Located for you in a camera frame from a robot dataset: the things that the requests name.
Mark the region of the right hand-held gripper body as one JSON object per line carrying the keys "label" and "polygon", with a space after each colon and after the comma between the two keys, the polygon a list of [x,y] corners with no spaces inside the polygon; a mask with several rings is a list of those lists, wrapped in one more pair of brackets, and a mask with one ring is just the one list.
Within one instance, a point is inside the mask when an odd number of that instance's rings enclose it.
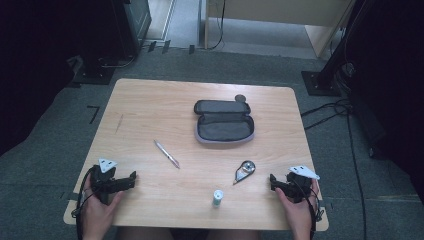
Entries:
{"label": "right hand-held gripper body", "polygon": [[289,168],[286,181],[280,188],[287,197],[298,203],[310,196],[313,179],[319,180],[320,176],[304,165],[293,166]]}

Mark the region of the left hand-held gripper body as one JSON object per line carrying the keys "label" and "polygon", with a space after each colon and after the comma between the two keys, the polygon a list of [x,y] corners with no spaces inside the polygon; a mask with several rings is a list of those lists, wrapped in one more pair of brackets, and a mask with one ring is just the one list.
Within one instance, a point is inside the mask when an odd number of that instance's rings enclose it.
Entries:
{"label": "left hand-held gripper body", "polygon": [[112,160],[100,158],[98,164],[92,167],[91,188],[96,197],[103,204],[109,203],[109,195],[125,189],[131,184],[131,178],[115,179],[117,163]]}

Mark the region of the teardrop correction tape dispenser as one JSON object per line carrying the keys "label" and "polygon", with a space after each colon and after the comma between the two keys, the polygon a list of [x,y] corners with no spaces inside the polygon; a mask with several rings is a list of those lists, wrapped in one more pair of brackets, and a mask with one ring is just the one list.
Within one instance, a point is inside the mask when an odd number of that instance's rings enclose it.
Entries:
{"label": "teardrop correction tape dispenser", "polygon": [[251,176],[256,170],[256,165],[251,160],[246,160],[241,163],[238,169],[235,171],[233,184],[237,184],[247,177]]}

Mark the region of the white glue stick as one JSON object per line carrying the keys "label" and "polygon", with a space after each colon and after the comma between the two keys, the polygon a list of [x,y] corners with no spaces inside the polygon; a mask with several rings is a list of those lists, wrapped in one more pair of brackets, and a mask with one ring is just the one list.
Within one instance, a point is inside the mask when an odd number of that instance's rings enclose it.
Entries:
{"label": "white glue stick", "polygon": [[215,190],[213,193],[212,205],[214,207],[219,207],[223,197],[224,197],[224,193],[222,190]]}

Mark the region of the dark grey pencil case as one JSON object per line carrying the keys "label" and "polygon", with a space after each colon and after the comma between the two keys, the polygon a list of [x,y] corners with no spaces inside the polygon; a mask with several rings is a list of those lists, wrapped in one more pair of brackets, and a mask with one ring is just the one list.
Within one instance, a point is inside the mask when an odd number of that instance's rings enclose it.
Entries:
{"label": "dark grey pencil case", "polygon": [[246,102],[198,100],[194,113],[198,116],[195,136],[200,142],[236,143],[254,136],[255,123]]}

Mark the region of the person's right hand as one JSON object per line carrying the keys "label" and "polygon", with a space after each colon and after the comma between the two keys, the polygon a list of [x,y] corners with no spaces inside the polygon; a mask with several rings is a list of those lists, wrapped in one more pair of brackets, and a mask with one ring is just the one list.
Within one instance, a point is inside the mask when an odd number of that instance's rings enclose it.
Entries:
{"label": "person's right hand", "polygon": [[281,190],[276,190],[287,219],[287,223],[292,232],[306,232],[312,229],[312,216],[317,211],[317,194],[319,188],[317,181],[312,180],[312,192],[307,199],[303,199],[299,203],[292,203],[285,193]]}

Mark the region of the person's left hand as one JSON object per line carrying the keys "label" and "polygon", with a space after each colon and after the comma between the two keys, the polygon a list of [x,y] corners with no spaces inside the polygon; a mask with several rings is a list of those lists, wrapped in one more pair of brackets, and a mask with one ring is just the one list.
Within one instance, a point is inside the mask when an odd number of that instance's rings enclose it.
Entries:
{"label": "person's left hand", "polygon": [[87,198],[83,206],[82,237],[87,235],[105,236],[113,223],[117,207],[123,196],[123,191],[116,193],[109,205],[101,203],[95,195]]}

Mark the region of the silver pen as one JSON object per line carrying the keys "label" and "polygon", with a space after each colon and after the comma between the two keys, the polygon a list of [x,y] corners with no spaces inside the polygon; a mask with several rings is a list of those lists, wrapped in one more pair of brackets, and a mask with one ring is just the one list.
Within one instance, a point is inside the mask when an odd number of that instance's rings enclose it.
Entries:
{"label": "silver pen", "polygon": [[154,144],[177,169],[180,169],[179,162],[162,146],[159,141],[154,140]]}

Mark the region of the black stand with square base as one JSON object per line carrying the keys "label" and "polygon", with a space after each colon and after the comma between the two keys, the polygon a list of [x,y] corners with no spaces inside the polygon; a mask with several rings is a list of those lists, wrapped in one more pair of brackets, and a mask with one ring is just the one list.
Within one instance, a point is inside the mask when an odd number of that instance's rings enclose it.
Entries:
{"label": "black stand with square base", "polygon": [[347,26],[340,43],[335,48],[334,53],[320,72],[302,71],[301,75],[311,96],[339,96],[340,88],[335,80],[335,74],[342,65],[349,62],[346,57],[346,45],[352,31],[356,28],[355,24],[359,21],[363,7],[367,0],[355,0],[350,8]]}

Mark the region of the black stand base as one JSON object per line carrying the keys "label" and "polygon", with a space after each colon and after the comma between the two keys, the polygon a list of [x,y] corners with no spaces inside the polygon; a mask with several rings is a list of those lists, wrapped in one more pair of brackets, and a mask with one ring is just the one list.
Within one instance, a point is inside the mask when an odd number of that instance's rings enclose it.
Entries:
{"label": "black stand base", "polygon": [[82,56],[82,65],[74,76],[77,84],[108,85],[114,74],[114,68],[104,66],[94,56]]}

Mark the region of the dark curtain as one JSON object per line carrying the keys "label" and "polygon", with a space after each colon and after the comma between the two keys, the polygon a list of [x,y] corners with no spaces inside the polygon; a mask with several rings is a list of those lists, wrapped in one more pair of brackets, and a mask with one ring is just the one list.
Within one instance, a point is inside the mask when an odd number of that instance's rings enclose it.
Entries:
{"label": "dark curtain", "polygon": [[23,142],[71,82],[77,24],[95,0],[0,0],[0,156]]}
{"label": "dark curtain", "polygon": [[370,144],[424,204],[424,0],[365,0],[346,46],[352,93],[377,121]]}

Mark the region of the black cabinet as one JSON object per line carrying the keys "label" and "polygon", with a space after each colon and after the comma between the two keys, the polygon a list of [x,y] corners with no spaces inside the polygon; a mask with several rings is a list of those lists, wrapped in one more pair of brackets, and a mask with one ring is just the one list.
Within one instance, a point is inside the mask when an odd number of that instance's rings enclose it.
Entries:
{"label": "black cabinet", "polygon": [[137,56],[152,18],[148,0],[112,0],[118,29],[119,57]]}

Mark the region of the light wooden furniture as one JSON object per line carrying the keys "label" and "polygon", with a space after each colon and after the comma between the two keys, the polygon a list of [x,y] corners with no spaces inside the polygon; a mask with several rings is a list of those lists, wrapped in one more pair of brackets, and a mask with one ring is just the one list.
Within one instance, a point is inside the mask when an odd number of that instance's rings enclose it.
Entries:
{"label": "light wooden furniture", "polygon": [[205,0],[204,48],[209,45],[209,19],[304,25],[317,57],[324,55],[336,31],[345,26],[356,0]]}

